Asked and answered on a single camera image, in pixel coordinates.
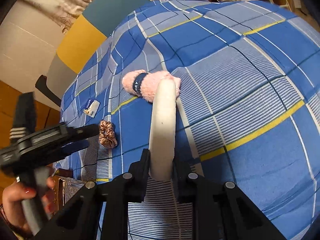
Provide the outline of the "blue plaid bed sheet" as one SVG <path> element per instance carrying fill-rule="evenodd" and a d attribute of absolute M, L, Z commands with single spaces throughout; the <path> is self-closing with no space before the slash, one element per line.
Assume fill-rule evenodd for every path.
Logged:
<path fill-rule="evenodd" d="M 140 69 L 181 79 L 176 154 L 211 181 L 234 182 L 285 238 L 301 239 L 319 217 L 319 32 L 263 1 L 149 1 L 62 96 L 62 121 L 110 121 L 118 145 L 94 137 L 55 168 L 101 184 L 140 159 L 152 105 L 121 84 Z M 83 112 L 88 99 L 100 102 L 94 118 Z"/>

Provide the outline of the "ornate silver tissue box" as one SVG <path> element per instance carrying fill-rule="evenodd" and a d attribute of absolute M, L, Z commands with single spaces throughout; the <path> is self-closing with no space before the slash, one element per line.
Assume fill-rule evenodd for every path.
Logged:
<path fill-rule="evenodd" d="M 84 186 L 85 182 L 73 178 L 73 171 L 58 168 L 50 176 L 49 208 L 53 216 Z"/>

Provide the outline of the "pink towel blue band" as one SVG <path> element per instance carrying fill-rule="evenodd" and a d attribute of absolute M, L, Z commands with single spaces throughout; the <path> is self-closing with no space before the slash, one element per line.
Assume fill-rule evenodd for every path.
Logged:
<path fill-rule="evenodd" d="M 122 78 L 123 88 L 130 94 L 141 97 L 148 102 L 153 102 L 158 84 L 161 80 L 173 80 L 176 86 L 176 97 L 180 93 L 181 79 L 172 76 L 168 71 L 161 70 L 154 73 L 143 69 L 128 72 Z"/>

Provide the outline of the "black rolled mat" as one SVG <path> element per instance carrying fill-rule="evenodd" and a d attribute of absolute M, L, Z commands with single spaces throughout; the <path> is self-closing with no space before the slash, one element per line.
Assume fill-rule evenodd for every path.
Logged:
<path fill-rule="evenodd" d="M 44 96 L 52 101 L 58 107 L 61 106 L 61 99 L 58 98 L 47 86 L 47 77 L 40 75 L 35 83 L 35 88 L 39 90 Z"/>

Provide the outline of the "white foam sheet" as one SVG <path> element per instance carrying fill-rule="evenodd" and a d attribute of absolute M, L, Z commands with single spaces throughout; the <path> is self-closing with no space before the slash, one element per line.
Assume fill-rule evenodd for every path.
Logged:
<path fill-rule="evenodd" d="M 169 181 L 175 155 L 176 85 L 171 79 L 159 82 L 152 105 L 149 137 L 151 178 Z"/>

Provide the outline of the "brown satin scrunchie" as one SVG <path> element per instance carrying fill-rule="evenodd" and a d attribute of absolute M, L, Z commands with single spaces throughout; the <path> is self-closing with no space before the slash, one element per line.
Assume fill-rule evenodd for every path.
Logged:
<path fill-rule="evenodd" d="M 113 149 L 118 145 L 112 122 L 101 120 L 99 124 L 99 142 L 108 149 Z"/>

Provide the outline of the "blue tempo tissue pack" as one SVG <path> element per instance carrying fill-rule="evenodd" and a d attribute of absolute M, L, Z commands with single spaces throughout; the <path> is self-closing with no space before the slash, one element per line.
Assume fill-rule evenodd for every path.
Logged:
<path fill-rule="evenodd" d="M 83 112 L 92 118 L 95 117 L 96 113 L 98 112 L 100 106 L 100 102 L 95 99 L 88 99 Z"/>

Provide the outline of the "grey yellow blue headboard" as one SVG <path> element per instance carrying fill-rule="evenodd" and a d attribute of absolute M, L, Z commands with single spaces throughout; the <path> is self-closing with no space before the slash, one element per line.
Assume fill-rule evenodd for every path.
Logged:
<path fill-rule="evenodd" d="M 93 53 L 132 11 L 149 0 L 94 0 L 76 19 L 49 67 L 48 88 L 60 99 Z"/>

